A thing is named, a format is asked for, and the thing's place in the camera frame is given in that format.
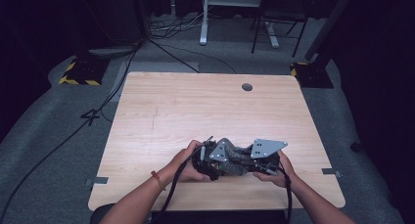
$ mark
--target yellow and black hazard tape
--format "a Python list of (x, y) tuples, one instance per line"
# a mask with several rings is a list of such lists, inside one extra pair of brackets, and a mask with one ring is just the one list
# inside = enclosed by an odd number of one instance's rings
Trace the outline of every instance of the yellow and black hazard tape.
[(86, 84), (86, 85), (102, 85), (102, 78), (107, 69), (109, 61), (98, 61), (92, 66), (94, 71), (91, 71), (91, 67), (85, 68), (77, 62), (77, 59), (73, 59), (64, 75), (60, 79), (60, 84)]
[(308, 66), (310, 65), (309, 63), (303, 63), (303, 62), (296, 62), (290, 65), (290, 72), (291, 75), (295, 78), (297, 78), (297, 71), (296, 71), (296, 67), (297, 66)]

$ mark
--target person's right hand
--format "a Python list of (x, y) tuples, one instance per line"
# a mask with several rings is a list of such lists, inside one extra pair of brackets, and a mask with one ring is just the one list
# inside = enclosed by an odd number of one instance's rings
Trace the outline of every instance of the person's right hand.
[(207, 182), (210, 181), (210, 178), (207, 175), (198, 172), (193, 166), (192, 161), (187, 161), (186, 167), (184, 167), (180, 174), (179, 182), (187, 181)]
[[(297, 176), (293, 169), (293, 165), (281, 150), (278, 151), (278, 155), (280, 156), (280, 162), (283, 164), (284, 170), (286, 171), (290, 179), (293, 181), (293, 178)], [(278, 172), (278, 175), (268, 175), (261, 172), (254, 172), (254, 176), (257, 177), (260, 181), (272, 182), (278, 187), (286, 187), (286, 180), (284, 174), (282, 174), (281, 171)]]

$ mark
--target wrist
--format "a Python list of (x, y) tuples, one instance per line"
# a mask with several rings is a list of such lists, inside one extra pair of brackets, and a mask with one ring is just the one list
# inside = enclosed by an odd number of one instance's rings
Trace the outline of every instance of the wrist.
[(158, 175), (160, 176), (161, 182), (165, 186), (167, 186), (168, 184), (170, 184), (173, 181), (175, 171), (172, 171), (172, 170), (173, 169), (169, 169), (168, 167), (164, 167), (158, 172)]
[(290, 176), (291, 180), (291, 191), (296, 194), (301, 191), (303, 187), (303, 181), (297, 176), (297, 174)]

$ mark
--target chair leg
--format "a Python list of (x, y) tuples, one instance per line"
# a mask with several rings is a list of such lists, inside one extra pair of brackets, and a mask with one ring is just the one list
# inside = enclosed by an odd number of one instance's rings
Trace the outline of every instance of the chair leg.
[(287, 35), (290, 34), (290, 32), (293, 30), (293, 28), (297, 25), (297, 22), (294, 22), (294, 24), (290, 27), (290, 30), (287, 31)]
[(305, 26), (307, 25), (307, 21), (308, 21), (308, 18), (305, 19), (304, 24), (302, 25), (299, 40), (297, 41), (296, 48), (294, 49), (294, 53), (293, 53), (292, 57), (296, 56), (297, 48), (300, 45), (300, 41), (301, 41), (301, 38), (302, 38), (302, 33), (304, 32)]
[(253, 44), (253, 48), (251, 49), (252, 54), (254, 53), (254, 50), (255, 50), (255, 44), (256, 44), (256, 39), (258, 38), (259, 26), (260, 26), (260, 18), (258, 18), (257, 23), (256, 23), (254, 44)]
[(255, 24), (256, 20), (257, 20), (257, 17), (255, 17), (255, 18), (254, 18), (254, 22), (253, 22), (253, 24), (251, 25), (251, 30), (253, 30), (253, 28), (254, 28), (254, 24)]

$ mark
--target table top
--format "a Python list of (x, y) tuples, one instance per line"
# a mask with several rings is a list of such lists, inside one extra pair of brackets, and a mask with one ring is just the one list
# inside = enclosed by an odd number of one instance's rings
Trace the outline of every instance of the table top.
[[(242, 85), (249, 83), (252, 91)], [(297, 81), (286, 75), (130, 72), (115, 114), (89, 207), (117, 202), (168, 164), (192, 139), (228, 138), (247, 147), (255, 138), (287, 141), (296, 173), (337, 207), (345, 198)], [(168, 194), (153, 206), (160, 210)], [(301, 207), (293, 196), (293, 207)], [(168, 210), (281, 209), (287, 193), (251, 173), (213, 182), (178, 183)]]

